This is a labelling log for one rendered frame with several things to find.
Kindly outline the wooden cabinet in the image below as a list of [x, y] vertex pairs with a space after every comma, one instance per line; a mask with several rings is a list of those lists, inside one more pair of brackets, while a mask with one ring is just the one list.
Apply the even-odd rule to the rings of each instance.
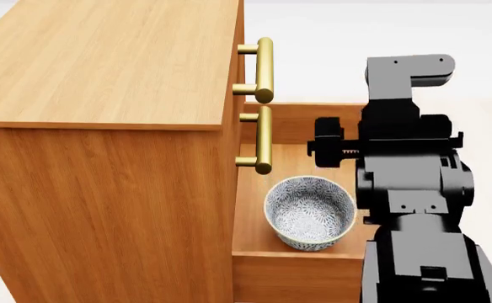
[[243, 0], [0, 18], [0, 276], [17, 303], [233, 303]]

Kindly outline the wooden drawer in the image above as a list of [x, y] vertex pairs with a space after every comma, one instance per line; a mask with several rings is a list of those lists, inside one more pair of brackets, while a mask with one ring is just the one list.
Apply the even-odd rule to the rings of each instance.
[[319, 176], [355, 193], [355, 163], [318, 168], [307, 155], [314, 121], [337, 117], [345, 138], [357, 137], [362, 104], [271, 104], [272, 171], [238, 170], [233, 231], [233, 296], [238, 303], [358, 303], [366, 241], [376, 227], [358, 220], [338, 243], [321, 252], [301, 252], [284, 244], [266, 222], [263, 202], [285, 178]]

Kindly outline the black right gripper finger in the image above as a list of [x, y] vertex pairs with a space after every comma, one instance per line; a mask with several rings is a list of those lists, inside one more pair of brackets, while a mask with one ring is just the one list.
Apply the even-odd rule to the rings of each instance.
[[342, 160], [340, 118], [317, 118], [314, 125], [316, 166], [337, 168]]
[[452, 135], [452, 122], [444, 114], [424, 114], [420, 116], [418, 137], [427, 139], [449, 138]]

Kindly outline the blue white patterned bowl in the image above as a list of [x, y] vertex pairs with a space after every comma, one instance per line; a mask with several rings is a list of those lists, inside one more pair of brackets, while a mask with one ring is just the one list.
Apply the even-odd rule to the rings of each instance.
[[356, 202], [342, 186], [319, 176], [285, 178], [265, 196], [263, 212], [288, 247], [320, 252], [339, 242], [356, 223]]

